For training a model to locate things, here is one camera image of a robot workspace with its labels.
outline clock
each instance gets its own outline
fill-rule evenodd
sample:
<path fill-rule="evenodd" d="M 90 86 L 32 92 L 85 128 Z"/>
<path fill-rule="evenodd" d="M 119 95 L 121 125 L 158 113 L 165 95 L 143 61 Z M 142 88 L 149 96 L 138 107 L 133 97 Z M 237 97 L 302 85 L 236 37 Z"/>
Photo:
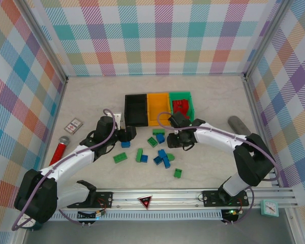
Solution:
<path fill-rule="evenodd" d="M 268 217 L 279 217 L 278 203 L 271 200 L 262 200 L 261 214 Z"/>

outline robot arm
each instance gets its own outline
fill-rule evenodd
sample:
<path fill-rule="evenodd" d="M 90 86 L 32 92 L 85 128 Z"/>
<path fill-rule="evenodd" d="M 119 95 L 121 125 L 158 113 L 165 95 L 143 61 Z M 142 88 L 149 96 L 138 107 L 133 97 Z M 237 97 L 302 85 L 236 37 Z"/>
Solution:
<path fill-rule="evenodd" d="M 244 143 L 244 141 L 251 142 L 271 156 L 269 149 L 259 135 L 253 133 L 249 136 L 236 135 L 217 129 L 200 119 L 191 123 L 180 112 L 172 115 L 169 121 L 174 128 L 193 127 L 169 134 L 167 138 L 169 148 L 182 147 L 184 150 L 188 150 L 195 143 L 203 143 L 217 147 L 234 156 L 237 173 L 228 178 L 218 189 L 219 198 L 225 205 L 228 205 L 233 197 L 246 188 L 258 186 L 274 167 L 272 162 L 260 151 Z M 209 130 L 194 127 L 204 127 L 209 128 Z"/>
<path fill-rule="evenodd" d="M 97 123 L 96 130 L 90 132 L 88 136 L 80 142 L 66 157 L 75 155 L 67 159 L 66 162 L 59 164 L 66 157 L 55 164 L 42 169 L 41 171 L 29 170 L 20 185 L 14 206 L 22 211 L 26 206 L 30 195 L 35 187 L 45 175 L 51 172 L 29 203 L 25 214 L 39 223 L 48 221 L 57 209 L 69 206 L 74 203 L 82 203 L 84 206 L 98 206 L 96 187 L 80 180 L 70 187 L 64 187 L 64 183 L 77 171 L 93 163 L 100 156 L 106 154 L 108 146 L 114 146 L 117 141 L 131 141 L 136 136 L 135 127 L 126 127 L 126 129 L 114 130 L 110 139 L 104 144 L 89 150 L 89 147 L 98 145 L 105 141 L 113 129 L 113 118 L 102 116 Z"/>

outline white floor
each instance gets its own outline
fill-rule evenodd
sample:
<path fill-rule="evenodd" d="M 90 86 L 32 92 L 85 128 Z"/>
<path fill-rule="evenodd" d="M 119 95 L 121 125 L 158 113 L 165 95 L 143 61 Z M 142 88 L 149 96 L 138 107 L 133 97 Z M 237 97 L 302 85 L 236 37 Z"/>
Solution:
<path fill-rule="evenodd" d="M 232 132 L 227 124 L 231 115 L 236 115 L 252 131 L 256 132 L 241 78 L 238 76 L 118 76 L 70 78 L 52 141 L 45 161 L 48 166 L 59 137 L 66 135 L 71 143 L 66 154 L 71 152 L 86 135 L 96 128 L 103 116 L 103 109 L 124 112 L 126 94 L 152 92 L 190 91 L 195 108 L 195 118 Z M 70 135 L 64 127 L 78 118 L 84 125 Z M 169 149 L 163 143 L 152 148 L 147 139 L 153 127 L 137 128 L 137 136 L 130 148 L 121 148 L 117 143 L 114 150 L 100 157 L 70 178 L 68 185 L 83 179 L 97 188 L 218 188 L 236 172 L 233 156 L 207 145 L 196 144 L 186 152 L 181 148 Z M 148 163 L 135 161 L 137 149 L 143 148 Z M 153 158 L 157 151 L 165 149 L 176 157 L 171 167 L 156 166 Z M 128 159 L 115 164 L 113 156 L 126 152 Z M 182 177 L 174 178 L 175 168 L 182 169 Z M 263 182 L 260 186 L 270 187 Z"/>

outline building block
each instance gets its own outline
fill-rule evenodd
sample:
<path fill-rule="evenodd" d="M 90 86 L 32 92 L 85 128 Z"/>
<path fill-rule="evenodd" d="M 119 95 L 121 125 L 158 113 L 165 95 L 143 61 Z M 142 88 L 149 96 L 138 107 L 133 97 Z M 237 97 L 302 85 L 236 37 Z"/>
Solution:
<path fill-rule="evenodd" d="M 164 161 L 165 169 L 168 169 L 169 167 L 171 167 L 171 164 L 169 163 L 169 160 L 167 157 L 164 157 L 163 161 Z"/>
<path fill-rule="evenodd" d="M 175 160 L 175 156 L 173 154 L 167 154 L 167 158 L 170 162 Z"/>
<path fill-rule="evenodd" d="M 181 175 L 182 175 L 182 170 L 181 169 L 175 169 L 174 177 L 180 179 Z"/>
<path fill-rule="evenodd" d="M 142 155 L 142 153 L 143 153 L 143 149 L 142 149 L 142 148 L 139 148 L 138 151 L 137 151 L 137 157 L 136 157 L 136 161 L 137 161 L 138 163 L 141 162 L 141 155 Z"/>
<path fill-rule="evenodd" d="M 143 162 L 143 163 L 147 163 L 148 162 L 148 155 L 141 155 L 140 161 Z"/>
<path fill-rule="evenodd" d="M 185 118 L 190 118 L 187 116 L 189 110 L 189 101 L 186 99 L 173 101 L 173 113 L 180 112 Z"/>
<path fill-rule="evenodd" d="M 129 141 L 127 141 L 127 142 L 121 142 L 121 147 L 122 147 L 122 148 L 130 147 L 130 142 L 129 142 Z"/>
<path fill-rule="evenodd" d="M 150 137 L 147 141 L 152 147 L 155 147 L 158 145 L 157 141 L 153 137 Z"/>
<path fill-rule="evenodd" d="M 163 159 L 159 156 L 155 157 L 154 158 L 154 162 L 156 165 L 160 165 L 160 163 L 163 161 Z"/>
<path fill-rule="evenodd" d="M 165 142 L 165 137 L 162 134 L 157 134 L 156 138 L 159 144 Z"/>
<path fill-rule="evenodd" d="M 121 162 L 121 161 L 123 161 L 123 160 L 125 160 L 125 159 L 127 159 L 127 158 L 128 158 L 128 157 L 127 157 L 127 155 L 126 155 L 125 152 L 122 152 L 121 154 L 116 155 L 116 156 L 113 157 L 114 162 L 115 162 L 116 164 L 119 163 L 119 162 Z"/>
<path fill-rule="evenodd" d="M 164 135 L 165 134 L 165 129 L 153 129 L 152 130 L 152 134 L 155 136 L 157 134 L 162 134 Z"/>
<path fill-rule="evenodd" d="M 165 153 L 165 150 L 163 150 L 163 149 L 158 151 L 158 156 L 161 157 L 162 159 L 167 158 L 167 154 Z"/>

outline yellow bin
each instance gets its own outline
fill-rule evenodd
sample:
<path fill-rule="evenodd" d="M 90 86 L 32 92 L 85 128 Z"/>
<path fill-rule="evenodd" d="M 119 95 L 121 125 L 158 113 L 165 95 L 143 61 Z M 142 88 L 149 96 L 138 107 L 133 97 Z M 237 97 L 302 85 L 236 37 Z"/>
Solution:
<path fill-rule="evenodd" d="M 168 93 L 148 93 L 147 94 L 147 114 L 148 114 L 148 125 L 158 126 L 157 115 L 161 112 L 171 112 L 169 105 L 169 94 Z M 160 116 L 161 123 L 165 126 L 169 126 L 170 123 L 167 120 L 170 116 L 162 114 Z"/>

